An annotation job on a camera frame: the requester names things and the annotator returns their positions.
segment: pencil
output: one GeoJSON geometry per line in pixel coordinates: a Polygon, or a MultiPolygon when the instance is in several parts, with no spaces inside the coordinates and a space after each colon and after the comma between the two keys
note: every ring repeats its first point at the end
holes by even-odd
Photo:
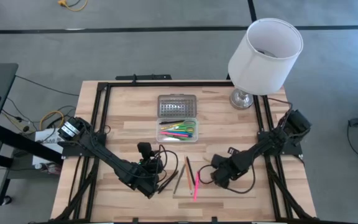
{"type": "Polygon", "coordinates": [[[190,195],[193,195],[193,191],[192,191],[192,189],[191,189],[191,180],[190,180],[189,164],[187,164],[186,156],[185,156],[185,165],[186,165],[186,176],[187,176],[187,182],[188,182],[188,184],[189,184],[190,195]]]}

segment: gray floor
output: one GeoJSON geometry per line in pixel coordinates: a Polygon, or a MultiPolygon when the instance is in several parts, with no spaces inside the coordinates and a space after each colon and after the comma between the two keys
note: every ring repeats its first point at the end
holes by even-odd
{"type": "MultiPolygon", "coordinates": [[[[358,25],[357,0],[254,2],[258,18],[277,17],[297,26],[358,25]]],[[[0,29],[249,24],[246,0],[93,0],[77,13],[52,0],[0,0],[0,29]]],[[[358,30],[301,34],[305,48],[285,88],[295,108],[313,123],[302,147],[316,211],[325,220],[358,222],[358,157],[346,140],[347,120],[358,116],[358,30]]],[[[0,35],[0,62],[18,63],[18,75],[72,93],[78,93],[83,80],[112,80],[133,73],[223,79],[243,35],[241,31],[0,35]]],[[[19,79],[9,97],[34,120],[60,106],[76,105],[75,97],[19,79]]],[[[15,113],[10,102],[5,109],[15,113]]],[[[13,129],[4,118],[0,123],[13,129]]],[[[358,128],[351,130],[351,139],[358,150],[358,128]]],[[[47,220],[57,182],[13,182],[9,195],[16,200],[0,207],[0,223],[47,220]]]]}

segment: wooden table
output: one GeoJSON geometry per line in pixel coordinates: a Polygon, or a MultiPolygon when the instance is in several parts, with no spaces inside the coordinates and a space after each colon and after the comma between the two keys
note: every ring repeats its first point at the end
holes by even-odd
{"type": "MultiPolygon", "coordinates": [[[[96,81],[83,82],[78,100],[76,116],[87,121],[91,119],[96,85],[96,81]]],[[[164,94],[184,93],[194,94],[197,97],[197,119],[200,127],[199,139],[194,144],[163,144],[167,150],[178,154],[179,169],[183,165],[184,156],[190,158],[193,172],[196,172],[201,166],[208,164],[206,160],[210,160],[213,154],[229,156],[227,153],[229,147],[247,150],[257,142],[256,132],[259,127],[255,108],[252,106],[243,111],[234,109],[229,102],[231,91],[233,87],[114,87],[109,100],[106,121],[106,124],[111,127],[111,132],[107,135],[106,147],[121,159],[134,162],[141,158],[137,152],[138,142],[151,142],[153,148],[158,149],[155,139],[157,97],[164,94]]],[[[269,97],[287,100],[284,89],[269,97]]],[[[263,104],[260,106],[265,127],[267,127],[263,104]]],[[[288,106],[270,101],[270,108],[276,123],[288,106]]],[[[305,211],[314,216],[313,201],[303,164],[293,156],[282,156],[282,160],[289,191],[305,211]]],[[[64,162],[51,218],[59,215],[68,203],[76,162],[75,157],[68,158],[64,162]]],[[[132,218],[138,217],[141,222],[200,222],[210,221],[213,216],[217,216],[219,221],[274,220],[264,159],[256,158],[254,167],[256,183],[254,189],[248,194],[235,194],[214,184],[201,185],[198,200],[194,202],[189,193],[185,174],[181,178],[175,195],[173,195],[173,188],[178,176],[161,194],[155,194],[151,199],[147,199],[143,194],[132,191],[122,184],[113,170],[101,162],[91,221],[131,222],[132,218]]],[[[175,158],[168,155],[166,167],[168,175],[173,172],[174,168],[175,158]]],[[[209,179],[211,171],[212,169],[202,171],[201,177],[204,181],[209,179]]],[[[245,190],[251,183],[252,172],[249,171],[237,181],[231,182],[230,186],[237,190],[245,190]]],[[[85,215],[88,194],[85,195],[80,217],[85,215]]],[[[281,204],[281,214],[285,216],[279,190],[278,198],[281,204]]]]}

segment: clear plastic box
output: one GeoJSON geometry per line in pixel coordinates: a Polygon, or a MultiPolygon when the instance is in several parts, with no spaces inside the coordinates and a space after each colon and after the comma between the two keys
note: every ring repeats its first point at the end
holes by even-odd
{"type": "Polygon", "coordinates": [[[195,95],[158,96],[159,119],[156,129],[158,142],[196,142],[198,140],[196,102],[195,95]],[[181,122],[161,124],[173,121],[181,122]]]}

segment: white lampshade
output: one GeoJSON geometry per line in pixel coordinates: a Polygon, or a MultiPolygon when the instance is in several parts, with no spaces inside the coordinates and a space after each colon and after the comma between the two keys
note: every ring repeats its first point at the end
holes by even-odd
{"type": "Polygon", "coordinates": [[[259,19],[249,26],[230,59],[230,78],[247,93],[274,93],[284,84],[302,48],[302,36],[291,24],[259,19]]]}

